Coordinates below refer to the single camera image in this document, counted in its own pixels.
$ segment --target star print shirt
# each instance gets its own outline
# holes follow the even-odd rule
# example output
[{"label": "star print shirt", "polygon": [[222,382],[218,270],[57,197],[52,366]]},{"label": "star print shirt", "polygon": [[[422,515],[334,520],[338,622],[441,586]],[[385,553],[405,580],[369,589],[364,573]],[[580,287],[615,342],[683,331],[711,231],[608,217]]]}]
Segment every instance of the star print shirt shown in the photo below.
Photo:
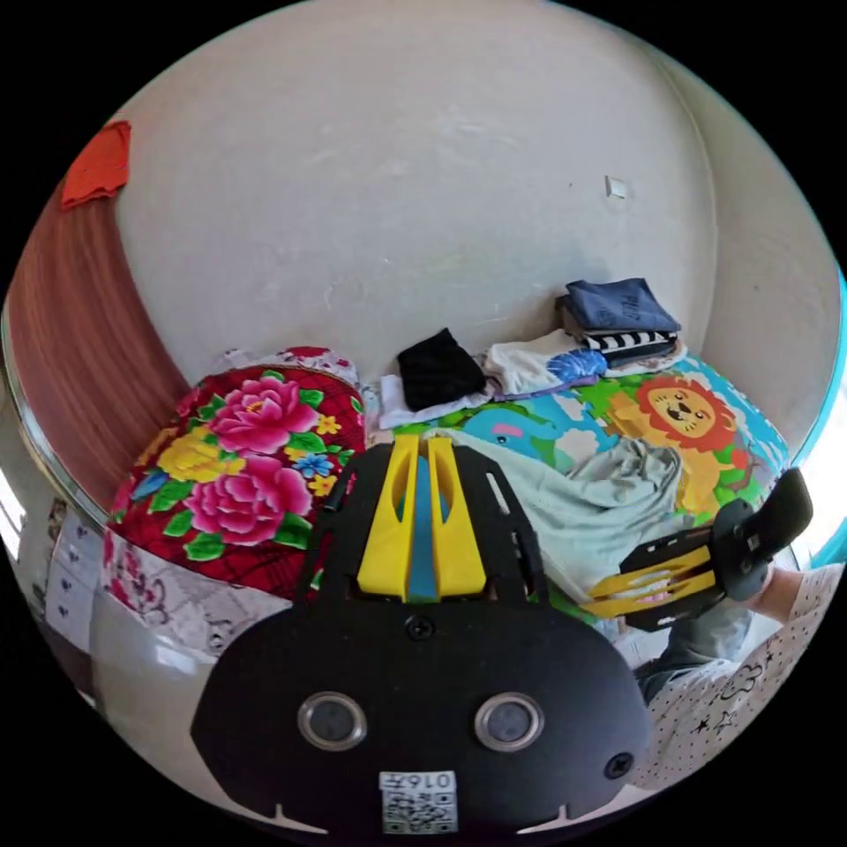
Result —
[{"label": "star print shirt", "polygon": [[788,623],[739,664],[715,660],[650,703],[653,738],[632,785],[658,791],[711,761],[768,704],[817,631],[844,565],[806,573]]}]

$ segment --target cartoon lion print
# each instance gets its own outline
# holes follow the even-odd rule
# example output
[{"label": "cartoon lion print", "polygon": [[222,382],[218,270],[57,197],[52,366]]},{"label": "cartoon lion print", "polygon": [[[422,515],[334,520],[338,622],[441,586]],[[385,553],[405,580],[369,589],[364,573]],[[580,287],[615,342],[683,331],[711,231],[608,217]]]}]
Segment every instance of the cartoon lion print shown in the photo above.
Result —
[{"label": "cartoon lion print", "polygon": [[682,482],[677,508],[717,514],[719,477],[736,466],[720,462],[716,453],[735,441],[738,430],[722,401],[694,380],[664,376],[643,382],[634,399],[624,392],[615,394],[606,416],[610,434],[644,438],[678,451]]}]

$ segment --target white wall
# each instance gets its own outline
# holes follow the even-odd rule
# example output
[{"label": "white wall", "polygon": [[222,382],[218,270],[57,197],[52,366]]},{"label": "white wall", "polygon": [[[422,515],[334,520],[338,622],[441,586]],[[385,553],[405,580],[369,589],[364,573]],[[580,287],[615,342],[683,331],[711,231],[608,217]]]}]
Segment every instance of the white wall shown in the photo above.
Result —
[{"label": "white wall", "polygon": [[369,378],[445,325],[472,350],[531,337],[578,278],[645,276],[701,345],[701,142],[656,66],[580,13],[313,0],[205,45],[120,116],[118,224],[189,381],[235,346],[324,343]]},{"label": "white wall", "polygon": [[709,364],[744,391],[792,453],[821,409],[838,343],[836,259],[797,184],[720,95],[651,49],[697,123],[715,184]]}]

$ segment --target cartoon elephant print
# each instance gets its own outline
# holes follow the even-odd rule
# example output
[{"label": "cartoon elephant print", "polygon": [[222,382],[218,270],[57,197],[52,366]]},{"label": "cartoon elephant print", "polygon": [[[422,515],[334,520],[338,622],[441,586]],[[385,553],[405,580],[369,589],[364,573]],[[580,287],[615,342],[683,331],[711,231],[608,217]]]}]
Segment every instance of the cartoon elephant print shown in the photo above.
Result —
[{"label": "cartoon elephant print", "polygon": [[468,435],[498,444],[529,456],[530,459],[543,461],[541,454],[533,447],[531,439],[540,438],[555,441],[565,428],[552,421],[539,423],[532,418],[520,415],[511,409],[484,409],[474,415],[463,427]]}]

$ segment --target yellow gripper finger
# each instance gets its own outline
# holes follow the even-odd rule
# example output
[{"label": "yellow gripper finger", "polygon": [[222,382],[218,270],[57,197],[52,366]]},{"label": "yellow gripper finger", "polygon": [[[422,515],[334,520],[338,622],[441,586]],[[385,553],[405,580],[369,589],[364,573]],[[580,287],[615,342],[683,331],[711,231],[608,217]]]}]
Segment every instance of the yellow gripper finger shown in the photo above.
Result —
[{"label": "yellow gripper finger", "polygon": [[[365,594],[399,597],[404,603],[412,567],[417,457],[417,435],[398,435],[357,578]],[[399,518],[401,501],[403,515]]]},{"label": "yellow gripper finger", "polygon": [[708,547],[703,545],[640,571],[607,576],[589,592],[594,602],[582,608],[599,618],[619,618],[705,591],[715,585],[715,574],[695,571],[710,559]]},{"label": "yellow gripper finger", "polygon": [[[453,442],[449,438],[430,438],[426,448],[430,467],[432,562],[438,598],[481,594],[485,590],[485,569],[461,489]],[[441,517],[441,495],[447,503],[446,520]]]}]

